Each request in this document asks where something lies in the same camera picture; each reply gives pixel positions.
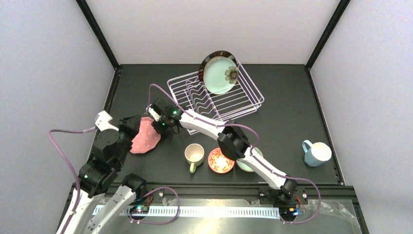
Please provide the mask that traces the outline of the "pink dotted plate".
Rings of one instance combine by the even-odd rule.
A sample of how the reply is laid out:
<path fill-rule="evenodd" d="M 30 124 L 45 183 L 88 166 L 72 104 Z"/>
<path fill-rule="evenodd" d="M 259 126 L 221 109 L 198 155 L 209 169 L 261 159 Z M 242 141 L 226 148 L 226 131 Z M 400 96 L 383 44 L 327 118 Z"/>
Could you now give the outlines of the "pink dotted plate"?
<path fill-rule="evenodd" d="M 132 140 L 130 153 L 145 154 L 157 146 L 161 140 L 161 135 L 152 126 L 153 122 L 154 120 L 150 117 L 141 118 L 139 131 Z"/>

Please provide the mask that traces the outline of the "green flower plate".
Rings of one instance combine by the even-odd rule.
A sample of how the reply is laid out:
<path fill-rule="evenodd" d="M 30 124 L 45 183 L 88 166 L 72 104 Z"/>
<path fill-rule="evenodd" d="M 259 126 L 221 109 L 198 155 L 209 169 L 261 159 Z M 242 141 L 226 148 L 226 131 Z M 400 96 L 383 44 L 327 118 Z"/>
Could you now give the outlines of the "green flower plate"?
<path fill-rule="evenodd" d="M 237 83 L 238 68 L 236 62 L 224 56 L 211 58 L 205 65 L 203 83 L 214 95 L 229 92 Z"/>

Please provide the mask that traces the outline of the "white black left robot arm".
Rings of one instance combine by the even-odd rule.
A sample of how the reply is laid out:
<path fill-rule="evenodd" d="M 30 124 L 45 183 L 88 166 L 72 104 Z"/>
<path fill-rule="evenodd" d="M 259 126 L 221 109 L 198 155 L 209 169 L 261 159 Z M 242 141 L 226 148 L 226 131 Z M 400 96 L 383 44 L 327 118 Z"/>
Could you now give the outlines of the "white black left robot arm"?
<path fill-rule="evenodd" d="M 98 134 L 92 145 L 91 160 L 75 175 L 72 200 L 58 234 L 100 234 L 129 204 L 144 197 L 147 181 L 131 173 L 103 208 L 93 215 L 132 149 L 132 140 L 139 133 L 141 116 L 123 118 L 116 126 L 111 121 L 112 117 L 105 111 L 96 116 L 95 126 L 91 129 L 97 129 Z"/>

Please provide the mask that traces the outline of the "black striped rim dinner plate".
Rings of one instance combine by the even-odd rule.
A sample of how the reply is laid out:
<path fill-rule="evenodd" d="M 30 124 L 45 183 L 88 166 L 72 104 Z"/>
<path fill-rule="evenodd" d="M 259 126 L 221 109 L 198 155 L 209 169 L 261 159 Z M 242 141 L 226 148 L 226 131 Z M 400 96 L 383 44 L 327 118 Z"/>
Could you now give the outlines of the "black striped rim dinner plate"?
<path fill-rule="evenodd" d="M 202 63 L 200 64 L 199 70 L 198 70 L 198 80 L 203 82 L 204 81 L 204 73 L 205 73 L 205 69 L 207 66 L 207 63 L 210 62 L 213 58 L 217 58 L 217 57 L 224 57 L 227 59 L 230 59 L 236 67 L 238 67 L 239 62 L 236 60 L 235 56 L 225 50 L 219 50 L 219 51 L 215 51 L 211 54 L 209 54 L 208 56 L 206 56 L 204 58 L 204 60 L 202 61 Z"/>

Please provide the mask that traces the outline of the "white wire dish rack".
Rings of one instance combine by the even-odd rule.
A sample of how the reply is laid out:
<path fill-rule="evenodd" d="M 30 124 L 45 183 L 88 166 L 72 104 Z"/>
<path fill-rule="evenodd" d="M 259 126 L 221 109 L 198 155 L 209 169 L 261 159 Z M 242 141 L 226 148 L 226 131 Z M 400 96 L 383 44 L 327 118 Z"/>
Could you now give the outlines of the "white wire dish rack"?
<path fill-rule="evenodd" d="M 214 120 L 228 121 L 256 112 L 264 102 L 264 96 L 238 61 L 238 81 L 223 94 L 213 94 L 199 81 L 198 73 L 192 72 L 171 78 L 167 85 L 174 100 L 183 107 Z"/>

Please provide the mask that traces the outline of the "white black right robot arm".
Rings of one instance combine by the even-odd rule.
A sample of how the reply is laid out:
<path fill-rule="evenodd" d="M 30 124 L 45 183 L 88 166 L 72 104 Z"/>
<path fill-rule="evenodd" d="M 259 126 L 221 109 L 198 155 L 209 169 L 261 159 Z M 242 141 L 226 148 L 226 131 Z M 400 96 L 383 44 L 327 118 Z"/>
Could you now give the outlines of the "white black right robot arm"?
<path fill-rule="evenodd" d="M 287 203 L 294 197 L 297 182 L 289 179 L 286 173 L 275 168 L 257 152 L 244 133 L 250 128 L 233 120 L 213 120 L 179 105 L 167 105 L 161 99 L 150 104 L 147 113 L 153 118 L 152 125 L 158 133 L 173 127 L 202 133 L 217 141 L 225 157 L 245 164 L 263 178 L 275 190 L 277 200 Z"/>

